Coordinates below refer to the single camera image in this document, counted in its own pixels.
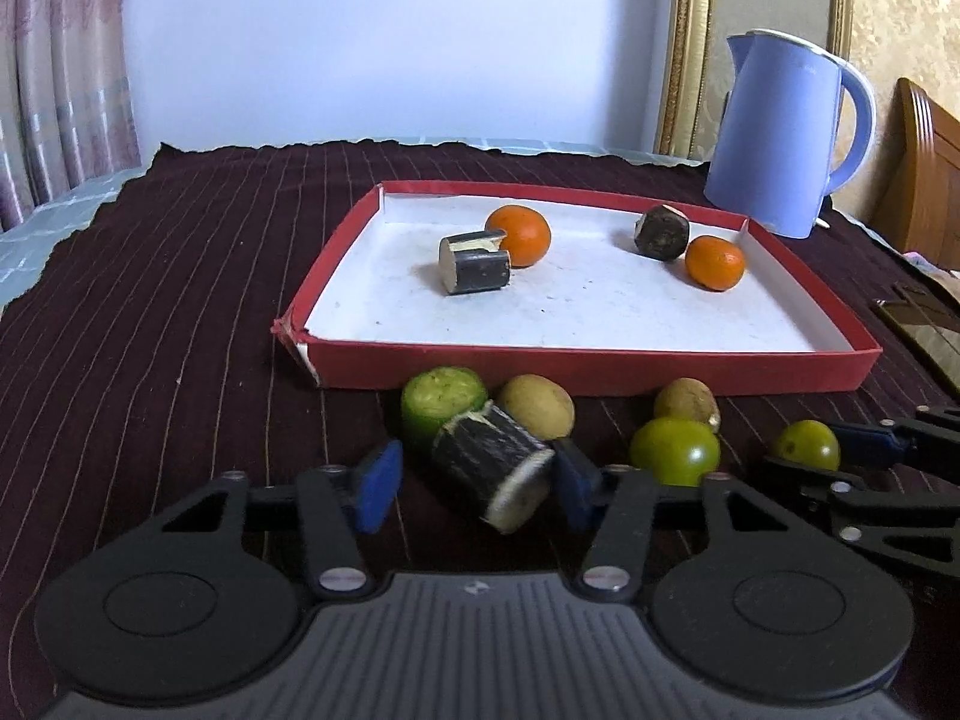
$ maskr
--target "black vegetable piece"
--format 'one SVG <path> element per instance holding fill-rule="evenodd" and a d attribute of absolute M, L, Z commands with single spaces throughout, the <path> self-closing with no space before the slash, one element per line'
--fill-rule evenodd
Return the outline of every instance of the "black vegetable piece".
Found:
<path fill-rule="evenodd" d="M 503 230 L 440 239 L 440 279 L 450 295 L 499 290 L 510 283 L 510 253 L 500 250 Z"/>
<path fill-rule="evenodd" d="M 512 533 L 550 491 L 553 449 L 531 436 L 493 401 L 440 428 L 434 466 L 476 504 L 484 522 Z"/>
<path fill-rule="evenodd" d="M 689 242 L 690 220 L 669 205 L 651 208 L 634 227 L 637 251 L 654 260 L 676 260 Z"/>

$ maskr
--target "green fruit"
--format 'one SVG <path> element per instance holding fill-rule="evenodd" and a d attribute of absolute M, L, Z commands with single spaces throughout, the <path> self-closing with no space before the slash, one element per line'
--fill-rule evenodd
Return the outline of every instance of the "green fruit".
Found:
<path fill-rule="evenodd" d="M 677 379 L 656 394 L 654 416 L 694 419 L 716 433 L 720 430 L 720 409 L 709 387 L 696 379 Z"/>
<path fill-rule="evenodd" d="M 496 405 L 542 442 L 562 439 L 573 430 L 573 401 L 566 390 L 533 373 L 508 381 Z"/>
<path fill-rule="evenodd" d="M 469 368 L 436 367 L 414 376 L 400 396 L 400 419 L 408 448 L 429 451 L 443 425 L 486 402 L 487 389 Z"/>
<path fill-rule="evenodd" d="M 802 419 L 784 429 L 772 447 L 775 457 L 836 471 L 840 467 L 840 445 L 833 431 L 814 419 Z"/>
<path fill-rule="evenodd" d="M 693 419 L 651 419 L 630 441 L 630 462 L 663 485 L 696 487 L 720 466 L 720 442 L 709 426 Z"/>

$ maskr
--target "cell phone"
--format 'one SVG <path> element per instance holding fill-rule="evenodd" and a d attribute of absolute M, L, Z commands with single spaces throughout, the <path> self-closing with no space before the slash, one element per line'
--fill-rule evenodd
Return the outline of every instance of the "cell phone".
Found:
<path fill-rule="evenodd" d="M 877 300 L 875 312 L 960 399 L 960 317 L 923 290 L 900 285 L 895 290 L 902 300 Z"/>

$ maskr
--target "blue kettle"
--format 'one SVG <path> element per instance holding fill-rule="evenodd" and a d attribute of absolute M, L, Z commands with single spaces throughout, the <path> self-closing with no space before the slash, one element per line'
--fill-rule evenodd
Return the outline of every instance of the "blue kettle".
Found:
<path fill-rule="evenodd" d="M 736 68 L 704 194 L 771 232 L 806 238 L 825 194 L 846 184 L 870 152 L 877 105 L 850 63 L 802 38 L 753 29 L 727 38 Z M 846 159 L 830 161 L 846 89 L 856 133 Z"/>

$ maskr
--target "wooden headboard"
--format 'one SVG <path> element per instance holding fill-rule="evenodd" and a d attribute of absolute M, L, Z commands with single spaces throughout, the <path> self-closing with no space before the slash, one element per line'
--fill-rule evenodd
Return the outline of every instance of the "wooden headboard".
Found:
<path fill-rule="evenodd" d="M 904 156 L 870 225 L 896 250 L 960 271 L 960 122 L 910 79 L 896 88 Z"/>

